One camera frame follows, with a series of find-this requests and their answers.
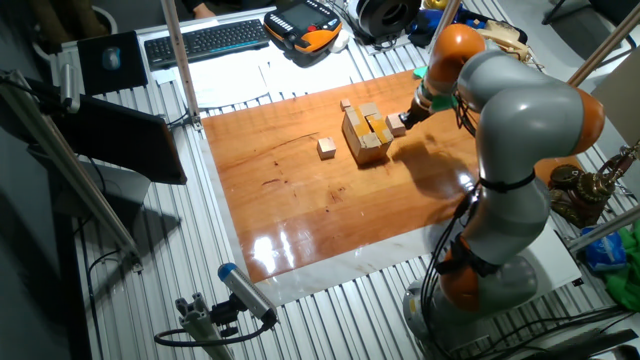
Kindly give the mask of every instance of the small wooden cube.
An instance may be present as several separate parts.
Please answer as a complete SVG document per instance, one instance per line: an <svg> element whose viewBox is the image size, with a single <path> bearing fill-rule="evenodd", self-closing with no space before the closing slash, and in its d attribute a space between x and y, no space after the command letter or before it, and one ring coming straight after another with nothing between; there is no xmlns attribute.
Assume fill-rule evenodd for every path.
<svg viewBox="0 0 640 360"><path fill-rule="evenodd" d="M391 130L391 135L394 137L404 136L407 133L407 128L400 120L399 114L391 114L387 116L385 120L387 127Z"/></svg>
<svg viewBox="0 0 640 360"><path fill-rule="evenodd" d="M333 138L318 140L318 155L320 155L320 160L332 159L336 156L336 144L333 142Z"/></svg>
<svg viewBox="0 0 640 360"><path fill-rule="evenodd" d="M340 100L340 109L342 111L344 111L344 109L351 107L351 102L349 101L349 99L342 99Z"/></svg>

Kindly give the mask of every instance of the slotted aluminum surface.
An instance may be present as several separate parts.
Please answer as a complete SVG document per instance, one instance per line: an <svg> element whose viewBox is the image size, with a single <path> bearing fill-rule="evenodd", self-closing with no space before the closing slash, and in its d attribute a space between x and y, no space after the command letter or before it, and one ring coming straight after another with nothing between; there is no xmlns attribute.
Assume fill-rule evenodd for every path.
<svg viewBox="0 0 640 360"><path fill-rule="evenodd" d="M472 11L508 21L494 0L465 1L465 5ZM260 18L263 13L254 11L230 15L222 17L220 22ZM412 70L425 66L428 61L426 51L412 45L368 56L366 49L351 40L348 51L353 66L347 65L352 69L350 75L354 83ZM68 46L55 57L52 63L54 81L57 81L56 69L64 63L79 67L76 47ZM201 115L218 115L302 95L271 94ZM167 121L177 119L186 110L175 81L158 86L151 80L146 87L97 98L150 114L165 114ZM228 299L229 291L218 280L216 272L220 264L233 261L233 257L200 151L204 132L183 126L175 129L173 136L189 181L186 186L151 185L143 211L132 229L142 254L142 273L133 273L127 266L119 267L115 261L100 263L91 273L96 293L97 324L91 314L87 279L81 275L95 359L101 358L99 342L105 359L206 359L207 355L201 349L156 346L153 335L179 328L174 306L177 298L202 292L209 305ZM579 159L587 171L596 170L605 160L596 148L579 156ZM615 195L609 202L610 212L603 215L602 221L634 205L635 202L629 198ZM561 234L568 238L578 235L559 216L552 216ZM171 218L179 219L175 229ZM84 270L96 258L114 248L113 241L93 222L77 236L76 244L81 274L86 273ZM403 320L401 301L407 286L424 276L428 260L428 256L420 256L280 306L280 323L275 331L232 345L231 349L237 359L421 358ZM489 322L491 338L496 340L539 318L576 315L613 304L601 281L588 271L583 271L583 274L585 284L582 286L564 286L495 317ZM245 313L241 314L238 325L241 334L248 334L257 330L259 323ZM512 337L507 344L514 345L513 342L538 334L547 326L553 324L533 325L521 331L520 336ZM485 339L462 350L460 355L477 353L488 346L489 341Z"/></svg>

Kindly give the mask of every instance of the monitor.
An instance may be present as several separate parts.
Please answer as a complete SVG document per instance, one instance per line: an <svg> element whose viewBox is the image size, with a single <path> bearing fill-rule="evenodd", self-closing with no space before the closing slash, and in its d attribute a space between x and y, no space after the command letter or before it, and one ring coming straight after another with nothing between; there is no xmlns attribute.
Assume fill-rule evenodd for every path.
<svg viewBox="0 0 640 360"><path fill-rule="evenodd" d="M60 102L60 89L27 79L41 99ZM0 98L0 109L8 104ZM52 119L74 152L136 171L153 182L185 184L178 151L164 120L157 116L80 96L76 114L52 114ZM33 144L19 119L0 118L8 133Z"/></svg>

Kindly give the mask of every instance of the keyboard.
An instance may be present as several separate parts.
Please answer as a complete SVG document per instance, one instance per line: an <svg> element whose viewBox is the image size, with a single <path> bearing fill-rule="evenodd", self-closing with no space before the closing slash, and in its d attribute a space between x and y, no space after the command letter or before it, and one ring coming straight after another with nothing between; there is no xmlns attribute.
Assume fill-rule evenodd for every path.
<svg viewBox="0 0 640 360"><path fill-rule="evenodd" d="M189 62L210 59L229 53L259 49L269 45L269 37L260 20L218 25L182 34ZM144 42L151 70L176 64L169 37Z"/></svg>

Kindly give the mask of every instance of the wooden table surface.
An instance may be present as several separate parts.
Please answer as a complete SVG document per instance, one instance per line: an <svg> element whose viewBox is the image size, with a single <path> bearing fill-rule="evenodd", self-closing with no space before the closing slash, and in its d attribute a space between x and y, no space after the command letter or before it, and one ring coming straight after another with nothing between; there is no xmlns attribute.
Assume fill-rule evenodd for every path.
<svg viewBox="0 0 640 360"><path fill-rule="evenodd" d="M478 170L453 111L396 138L388 159L366 168L341 132L341 99L373 101L386 116L407 110L418 84L408 71L202 121L254 282L452 216L461 182ZM336 156L321 161L316 144L329 136ZM577 164L543 161L537 174L547 181L567 162Z"/></svg>

